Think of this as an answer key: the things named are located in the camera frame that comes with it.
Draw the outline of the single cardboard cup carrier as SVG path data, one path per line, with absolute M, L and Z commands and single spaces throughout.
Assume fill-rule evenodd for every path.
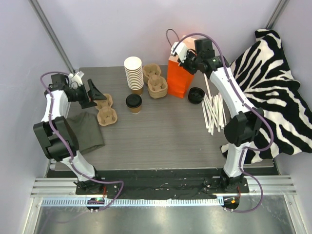
M 95 108 L 98 110 L 97 120 L 100 126 L 108 126 L 117 122 L 117 113 L 113 106 L 113 99 L 110 94 L 103 94 L 106 100 L 96 100 Z

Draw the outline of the orange paper bag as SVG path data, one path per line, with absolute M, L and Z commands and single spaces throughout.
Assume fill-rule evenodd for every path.
M 168 94 L 178 98 L 184 98 L 194 75 L 178 65 L 177 56 L 169 56 L 167 67 Z

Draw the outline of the black plastic cup lid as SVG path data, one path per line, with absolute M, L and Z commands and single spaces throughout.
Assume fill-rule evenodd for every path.
M 142 98 L 138 94 L 130 94 L 125 100 L 127 107 L 138 108 L 142 104 Z

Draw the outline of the brown paper coffee cup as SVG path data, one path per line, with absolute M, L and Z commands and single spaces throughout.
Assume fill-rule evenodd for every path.
M 142 106 L 138 106 L 138 107 L 136 107 L 136 108 L 131 108 L 131 107 L 129 107 L 128 109 L 130 110 L 130 112 L 131 112 L 132 114 L 138 114 L 138 113 L 141 111 L 141 107 L 142 107 Z

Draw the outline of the cardboard cup carrier stack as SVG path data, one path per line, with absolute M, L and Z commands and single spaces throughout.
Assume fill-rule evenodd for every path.
M 161 76 L 159 65 L 152 63 L 143 66 L 143 80 L 147 84 L 149 95 L 154 98 L 163 98 L 168 93 L 168 84 L 164 77 Z

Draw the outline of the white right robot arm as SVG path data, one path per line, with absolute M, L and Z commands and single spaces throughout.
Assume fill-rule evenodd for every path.
M 177 56 L 178 63 L 190 74 L 200 71 L 221 93 L 231 119 L 224 127 L 228 141 L 226 163 L 220 176 L 220 187 L 230 193 L 243 182 L 243 164 L 247 148 L 259 133 L 264 112 L 248 101 L 236 83 L 229 64 L 222 54 L 215 55 L 210 39 L 195 40 L 195 49 L 182 41 L 171 47 L 171 55 Z

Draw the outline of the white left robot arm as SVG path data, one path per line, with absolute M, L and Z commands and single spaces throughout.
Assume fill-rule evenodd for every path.
M 34 124 L 33 130 L 48 159 L 65 164 L 78 178 L 80 186 L 87 186 L 92 194 L 100 194 L 104 182 L 93 165 L 88 163 L 79 151 L 78 139 L 67 122 L 72 102 L 78 102 L 81 108 L 95 107 L 96 101 L 106 100 L 92 80 L 88 80 L 86 90 L 82 78 L 84 73 L 65 73 L 52 71 L 51 84 L 42 83 L 47 100 L 45 114 L 41 122 Z

